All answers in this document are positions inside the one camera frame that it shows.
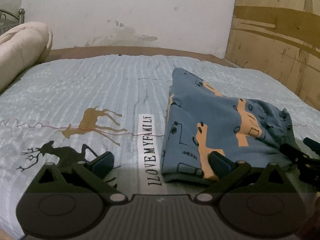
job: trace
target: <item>folded clothing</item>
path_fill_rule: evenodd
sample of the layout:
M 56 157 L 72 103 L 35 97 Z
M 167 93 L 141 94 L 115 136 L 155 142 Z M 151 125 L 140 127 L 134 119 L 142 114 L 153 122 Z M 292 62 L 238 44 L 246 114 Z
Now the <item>folded clothing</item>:
M 0 92 L 23 70 L 44 62 L 52 31 L 41 22 L 18 25 L 0 36 Z
M 210 185 L 239 160 L 253 167 L 264 168 L 270 162 L 288 167 L 291 161 L 279 150 L 283 143 L 299 149 L 286 109 L 225 97 L 192 73 L 173 70 L 161 154 L 165 182 Z

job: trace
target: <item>beige cushion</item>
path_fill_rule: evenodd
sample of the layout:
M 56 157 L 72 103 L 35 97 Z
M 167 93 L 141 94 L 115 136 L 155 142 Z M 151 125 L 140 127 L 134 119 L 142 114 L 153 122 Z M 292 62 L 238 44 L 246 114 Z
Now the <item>beige cushion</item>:
M 44 62 L 51 51 L 52 31 L 41 22 L 18 25 L 0 36 L 0 91 L 23 70 Z

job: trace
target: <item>wooden panel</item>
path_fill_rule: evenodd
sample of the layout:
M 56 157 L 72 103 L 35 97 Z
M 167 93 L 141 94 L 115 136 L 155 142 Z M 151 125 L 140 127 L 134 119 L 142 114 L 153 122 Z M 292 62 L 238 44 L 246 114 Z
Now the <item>wooden panel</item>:
M 320 109 L 320 0 L 236 0 L 225 58 Z

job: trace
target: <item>black mechanical device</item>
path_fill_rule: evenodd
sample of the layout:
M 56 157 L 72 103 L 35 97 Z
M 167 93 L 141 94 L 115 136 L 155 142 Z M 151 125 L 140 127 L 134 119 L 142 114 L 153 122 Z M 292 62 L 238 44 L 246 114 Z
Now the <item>black mechanical device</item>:
M 298 165 L 302 181 L 318 186 L 318 160 L 289 145 L 281 152 Z M 214 158 L 224 157 L 215 152 Z M 278 164 L 252 168 L 224 160 L 231 173 L 194 198 L 134 195 L 130 200 L 102 180 L 114 164 L 111 152 L 69 169 L 46 163 L 17 205 L 23 240 L 298 240 L 306 209 Z

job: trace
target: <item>mattress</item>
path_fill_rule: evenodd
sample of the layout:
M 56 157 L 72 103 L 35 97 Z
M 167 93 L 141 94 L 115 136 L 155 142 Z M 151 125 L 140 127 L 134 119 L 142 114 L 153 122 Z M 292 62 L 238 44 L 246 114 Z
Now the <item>mattress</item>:
M 165 183 L 160 175 L 169 87 L 177 67 L 206 80 L 227 97 L 259 99 L 286 108 L 296 143 L 311 158 L 318 158 L 302 140 L 320 141 L 320 112 L 260 71 L 176 56 L 56 60 L 31 68 L 0 96 L 0 228 L 15 239 L 22 237 L 15 208 L 29 183 L 44 163 L 65 163 L 80 153 L 90 161 L 95 158 L 93 152 L 111 151 L 116 169 L 105 180 L 129 197 L 192 195 L 203 190 L 203 185 Z M 144 117 L 151 117 L 157 157 L 152 168 L 143 155 Z M 78 157 L 73 159 L 71 152 Z M 300 182 L 298 174 L 297 169 L 287 171 L 308 202 L 316 189 Z

